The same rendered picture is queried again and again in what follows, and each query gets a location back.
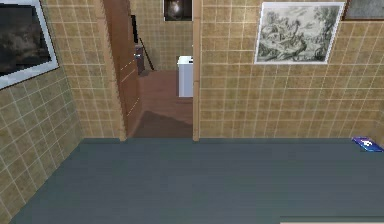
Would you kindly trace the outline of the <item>white cabinet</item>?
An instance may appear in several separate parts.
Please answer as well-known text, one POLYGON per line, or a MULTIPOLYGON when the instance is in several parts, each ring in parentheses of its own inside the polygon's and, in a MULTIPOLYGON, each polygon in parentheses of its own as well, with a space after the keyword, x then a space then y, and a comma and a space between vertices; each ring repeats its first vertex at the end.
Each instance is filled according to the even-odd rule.
POLYGON ((193 96, 193 58, 191 56, 180 56, 177 62, 179 78, 179 96, 193 96))

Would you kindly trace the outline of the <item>dark leaning pole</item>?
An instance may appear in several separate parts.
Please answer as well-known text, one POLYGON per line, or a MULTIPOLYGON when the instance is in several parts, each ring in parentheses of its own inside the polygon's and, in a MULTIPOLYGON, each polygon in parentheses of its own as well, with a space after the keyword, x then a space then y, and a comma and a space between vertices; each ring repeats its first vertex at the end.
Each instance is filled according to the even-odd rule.
POLYGON ((149 63, 149 66, 150 66, 151 70, 152 70, 152 71, 155 71, 155 68, 154 68, 154 65, 153 65, 153 63, 152 63, 152 60, 151 60, 151 58, 150 58, 150 56, 149 56, 149 54, 148 54, 148 52, 147 52, 147 50, 146 50, 145 44, 144 44, 144 42, 143 42, 143 40, 142 40, 141 37, 139 37, 139 41, 140 41, 140 43, 141 43, 141 45, 142 45, 142 47, 143 47, 143 51, 144 51, 145 56, 146 56, 146 58, 147 58, 147 60, 148 60, 148 63, 149 63))

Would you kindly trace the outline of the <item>brown wooden room door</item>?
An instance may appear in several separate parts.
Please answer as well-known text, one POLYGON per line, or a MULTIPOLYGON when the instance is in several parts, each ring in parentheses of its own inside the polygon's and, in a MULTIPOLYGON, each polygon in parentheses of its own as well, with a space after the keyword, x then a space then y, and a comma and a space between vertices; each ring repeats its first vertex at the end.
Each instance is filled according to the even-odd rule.
POLYGON ((125 137, 140 120, 141 101, 129 0, 103 0, 109 41, 122 108, 125 137))

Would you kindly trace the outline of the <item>dark small framed picture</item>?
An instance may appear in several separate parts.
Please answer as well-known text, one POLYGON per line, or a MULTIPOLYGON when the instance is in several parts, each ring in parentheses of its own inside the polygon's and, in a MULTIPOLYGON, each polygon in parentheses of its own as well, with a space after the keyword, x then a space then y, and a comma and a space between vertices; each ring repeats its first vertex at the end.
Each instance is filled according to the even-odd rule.
POLYGON ((163 0, 165 21, 192 21, 193 0, 163 0))

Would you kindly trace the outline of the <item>grey sketch white-framed picture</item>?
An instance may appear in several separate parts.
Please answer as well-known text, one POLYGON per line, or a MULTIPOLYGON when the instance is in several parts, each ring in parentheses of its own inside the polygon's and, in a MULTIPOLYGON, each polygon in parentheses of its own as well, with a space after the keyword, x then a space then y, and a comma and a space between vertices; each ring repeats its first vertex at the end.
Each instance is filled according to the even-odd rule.
POLYGON ((326 64, 344 8, 344 2, 264 2, 254 63, 326 64))

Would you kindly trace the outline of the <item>blue flat book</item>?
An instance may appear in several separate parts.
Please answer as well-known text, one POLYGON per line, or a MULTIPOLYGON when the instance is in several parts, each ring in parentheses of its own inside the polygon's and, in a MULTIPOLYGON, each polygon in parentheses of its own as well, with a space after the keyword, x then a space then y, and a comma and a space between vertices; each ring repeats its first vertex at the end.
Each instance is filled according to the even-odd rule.
POLYGON ((359 145, 366 152, 384 152, 384 149, 369 137, 353 137, 352 141, 359 145))

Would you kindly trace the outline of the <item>dark white-framed picture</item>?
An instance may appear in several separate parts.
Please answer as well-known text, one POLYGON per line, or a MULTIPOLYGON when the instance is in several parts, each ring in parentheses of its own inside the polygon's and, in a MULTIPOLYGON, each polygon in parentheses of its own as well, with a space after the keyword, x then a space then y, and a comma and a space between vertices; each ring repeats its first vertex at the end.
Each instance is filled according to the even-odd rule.
POLYGON ((0 90, 58 67, 41 0, 0 0, 0 90))

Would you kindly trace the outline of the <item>grey brown-framed picture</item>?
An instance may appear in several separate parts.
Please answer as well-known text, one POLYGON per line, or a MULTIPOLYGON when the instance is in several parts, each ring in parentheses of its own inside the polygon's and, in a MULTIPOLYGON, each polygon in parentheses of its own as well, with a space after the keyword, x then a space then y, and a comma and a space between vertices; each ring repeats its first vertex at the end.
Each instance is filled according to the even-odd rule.
POLYGON ((344 20, 384 20, 384 0, 347 0, 344 20))

